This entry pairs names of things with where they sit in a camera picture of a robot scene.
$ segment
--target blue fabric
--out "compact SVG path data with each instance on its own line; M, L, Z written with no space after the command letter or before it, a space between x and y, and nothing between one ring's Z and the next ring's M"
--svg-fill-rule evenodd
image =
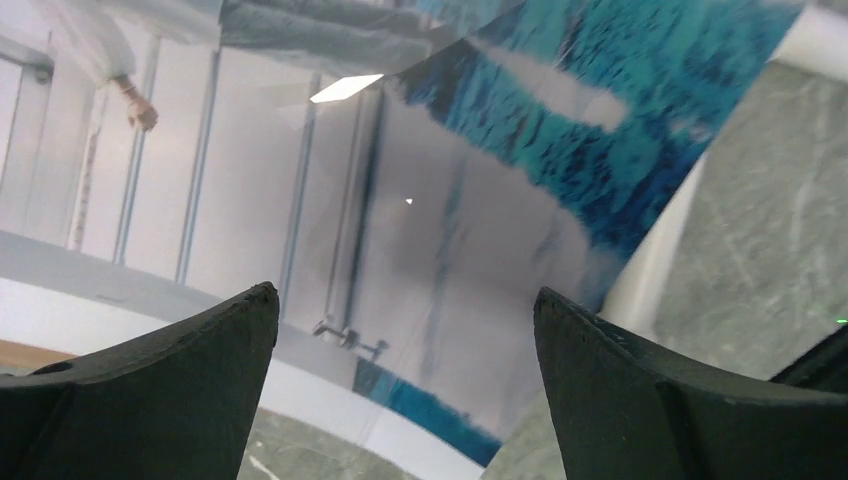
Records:
M467 42L399 79L408 103L426 105L445 128L523 169L582 220L594 247L627 259L800 8L760 0L528 0L478 32L623 98L631 111L613 133L547 111ZM675 132L670 125L680 119L711 135Z
M482 466L501 448L501 441L474 425L467 414L367 360L359 359L353 391L436 435Z

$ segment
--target person's hand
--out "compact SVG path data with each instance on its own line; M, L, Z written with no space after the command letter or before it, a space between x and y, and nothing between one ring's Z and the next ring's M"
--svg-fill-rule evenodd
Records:
M129 122L133 128L149 132L159 121L159 113L153 105L143 97L130 100Z

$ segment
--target reflective mirror sheet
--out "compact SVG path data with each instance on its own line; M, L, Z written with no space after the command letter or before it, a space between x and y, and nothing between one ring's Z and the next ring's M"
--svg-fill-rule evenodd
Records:
M271 280L264 408L473 478L803 3L3 2L3 248L141 331Z

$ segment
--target ceiling light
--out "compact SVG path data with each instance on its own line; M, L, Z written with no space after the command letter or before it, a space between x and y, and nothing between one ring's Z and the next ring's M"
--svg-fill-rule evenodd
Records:
M361 75L358 77L342 78L329 87L321 90L312 96L309 100L312 103L335 102L352 97L354 94L364 89L368 85L383 78L383 74L378 75Z

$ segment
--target white sleeve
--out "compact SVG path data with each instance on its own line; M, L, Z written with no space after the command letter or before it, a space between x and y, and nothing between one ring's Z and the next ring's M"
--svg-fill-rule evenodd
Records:
M50 26L56 48L99 85L135 73L135 55L97 0L30 0Z

